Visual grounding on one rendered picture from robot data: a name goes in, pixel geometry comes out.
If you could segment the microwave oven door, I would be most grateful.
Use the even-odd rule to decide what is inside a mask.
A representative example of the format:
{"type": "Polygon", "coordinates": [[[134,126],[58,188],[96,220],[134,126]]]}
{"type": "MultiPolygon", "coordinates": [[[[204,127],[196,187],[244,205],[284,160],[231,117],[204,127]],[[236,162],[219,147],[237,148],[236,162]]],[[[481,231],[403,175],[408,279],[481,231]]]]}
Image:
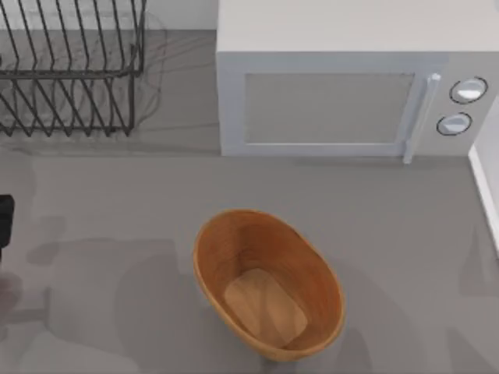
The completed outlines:
{"type": "Polygon", "coordinates": [[[375,52],[221,52],[225,156],[399,157],[424,89],[413,57],[375,52]]]}

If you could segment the brown wooden oval basket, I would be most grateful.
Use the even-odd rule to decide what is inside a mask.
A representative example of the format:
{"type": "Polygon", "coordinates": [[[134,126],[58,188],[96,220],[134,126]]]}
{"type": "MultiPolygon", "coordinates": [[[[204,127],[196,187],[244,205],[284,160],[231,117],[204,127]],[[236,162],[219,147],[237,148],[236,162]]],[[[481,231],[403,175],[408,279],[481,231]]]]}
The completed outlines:
{"type": "Polygon", "coordinates": [[[223,322],[271,361],[320,353],[345,325],[337,274],[302,234],[272,214],[234,209],[211,217],[196,236],[193,270],[223,322]]]}

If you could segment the small round microwave knob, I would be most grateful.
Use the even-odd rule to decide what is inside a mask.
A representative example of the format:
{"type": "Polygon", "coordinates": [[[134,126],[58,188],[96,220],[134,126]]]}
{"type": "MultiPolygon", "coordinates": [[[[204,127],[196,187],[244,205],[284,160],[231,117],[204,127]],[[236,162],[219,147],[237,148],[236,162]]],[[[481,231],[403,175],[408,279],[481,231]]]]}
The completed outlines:
{"type": "Polygon", "coordinates": [[[436,129],[442,136],[458,136],[466,132],[472,124],[472,118],[463,112],[441,118],[436,129]]]}

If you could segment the large round microwave knob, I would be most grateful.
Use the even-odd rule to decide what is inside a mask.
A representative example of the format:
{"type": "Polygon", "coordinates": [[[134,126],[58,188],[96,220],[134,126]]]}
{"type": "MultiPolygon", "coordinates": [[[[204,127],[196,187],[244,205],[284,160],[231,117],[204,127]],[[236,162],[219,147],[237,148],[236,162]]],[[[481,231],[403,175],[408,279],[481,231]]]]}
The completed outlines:
{"type": "Polygon", "coordinates": [[[481,77],[473,77],[456,82],[450,89],[450,98],[461,105],[478,101],[488,91],[488,83],[481,77]]]}

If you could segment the pale microwave oven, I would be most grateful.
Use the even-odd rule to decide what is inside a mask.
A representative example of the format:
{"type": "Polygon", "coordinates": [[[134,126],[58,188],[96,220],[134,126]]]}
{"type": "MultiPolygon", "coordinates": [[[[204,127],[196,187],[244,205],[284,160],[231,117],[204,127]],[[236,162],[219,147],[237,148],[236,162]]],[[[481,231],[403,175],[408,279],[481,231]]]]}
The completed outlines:
{"type": "Polygon", "coordinates": [[[416,156],[464,157],[499,94],[499,0],[220,0],[221,52],[375,52],[408,55],[426,78],[441,74],[416,156]],[[471,104],[450,98],[452,86],[481,77],[488,91],[471,104]],[[460,112],[472,118],[458,136],[442,136],[438,121],[460,112]]]}

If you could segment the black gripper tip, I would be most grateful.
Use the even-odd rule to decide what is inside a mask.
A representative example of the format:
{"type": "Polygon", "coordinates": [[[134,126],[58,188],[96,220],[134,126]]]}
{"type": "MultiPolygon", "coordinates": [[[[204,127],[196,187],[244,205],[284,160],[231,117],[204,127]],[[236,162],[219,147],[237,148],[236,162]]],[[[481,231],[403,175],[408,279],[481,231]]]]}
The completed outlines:
{"type": "Polygon", "coordinates": [[[0,195],[0,262],[2,251],[9,245],[12,237],[12,225],[15,200],[12,195],[0,195]]]}

